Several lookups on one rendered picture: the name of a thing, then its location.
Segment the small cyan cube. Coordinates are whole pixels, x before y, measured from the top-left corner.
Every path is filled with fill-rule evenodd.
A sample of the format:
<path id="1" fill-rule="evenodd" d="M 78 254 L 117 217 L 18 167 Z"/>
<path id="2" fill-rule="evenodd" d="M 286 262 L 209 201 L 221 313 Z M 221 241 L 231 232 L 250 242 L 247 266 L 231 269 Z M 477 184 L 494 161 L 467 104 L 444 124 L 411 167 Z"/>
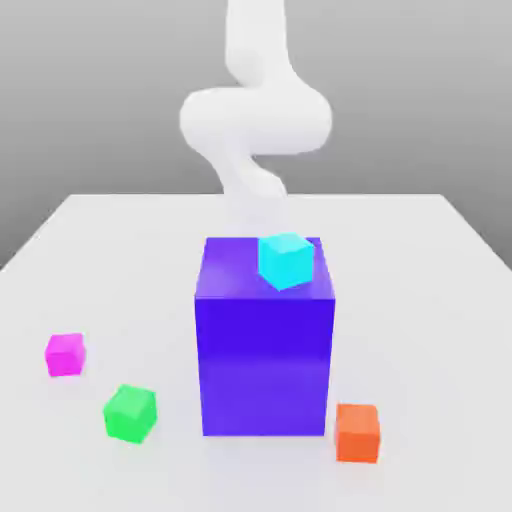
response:
<path id="1" fill-rule="evenodd" d="M 258 239 L 258 273 L 278 291 L 311 282 L 314 245 L 297 233 Z"/>

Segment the small green cube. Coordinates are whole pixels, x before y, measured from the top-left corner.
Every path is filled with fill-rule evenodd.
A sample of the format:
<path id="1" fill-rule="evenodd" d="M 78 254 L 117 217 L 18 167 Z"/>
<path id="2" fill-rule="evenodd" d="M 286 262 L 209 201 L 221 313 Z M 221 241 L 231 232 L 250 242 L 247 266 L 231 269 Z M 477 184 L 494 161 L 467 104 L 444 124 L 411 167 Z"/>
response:
<path id="1" fill-rule="evenodd" d="M 157 421 L 156 393 L 122 384 L 103 408 L 109 437 L 141 444 Z"/>

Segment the small orange cube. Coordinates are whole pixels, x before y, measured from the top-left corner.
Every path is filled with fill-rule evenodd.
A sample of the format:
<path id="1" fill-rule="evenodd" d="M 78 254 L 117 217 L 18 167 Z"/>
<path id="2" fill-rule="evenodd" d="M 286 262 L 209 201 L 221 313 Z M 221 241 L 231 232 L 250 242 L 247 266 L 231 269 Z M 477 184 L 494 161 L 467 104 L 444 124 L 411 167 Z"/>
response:
<path id="1" fill-rule="evenodd" d="M 377 408 L 367 404 L 336 406 L 335 452 L 338 462 L 376 464 L 381 430 Z"/>

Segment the small magenta cube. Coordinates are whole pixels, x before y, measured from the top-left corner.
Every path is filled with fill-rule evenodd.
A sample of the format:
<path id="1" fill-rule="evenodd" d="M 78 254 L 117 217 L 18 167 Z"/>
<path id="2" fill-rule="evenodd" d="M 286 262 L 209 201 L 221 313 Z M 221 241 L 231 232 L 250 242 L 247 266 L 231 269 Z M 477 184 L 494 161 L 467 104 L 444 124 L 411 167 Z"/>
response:
<path id="1" fill-rule="evenodd" d="M 52 335 L 45 348 L 44 355 L 47 370 L 51 377 L 80 375 L 86 359 L 83 334 Z"/>

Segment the large purple box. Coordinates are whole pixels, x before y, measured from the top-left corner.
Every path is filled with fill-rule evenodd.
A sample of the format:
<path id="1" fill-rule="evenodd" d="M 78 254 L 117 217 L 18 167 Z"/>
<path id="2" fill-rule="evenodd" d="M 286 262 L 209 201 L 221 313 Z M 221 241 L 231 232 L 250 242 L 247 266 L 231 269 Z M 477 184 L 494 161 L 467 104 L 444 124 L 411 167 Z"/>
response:
<path id="1" fill-rule="evenodd" d="M 194 296 L 206 436 L 325 432 L 335 293 L 322 243 L 313 279 L 283 291 L 258 273 L 254 238 L 207 238 Z"/>

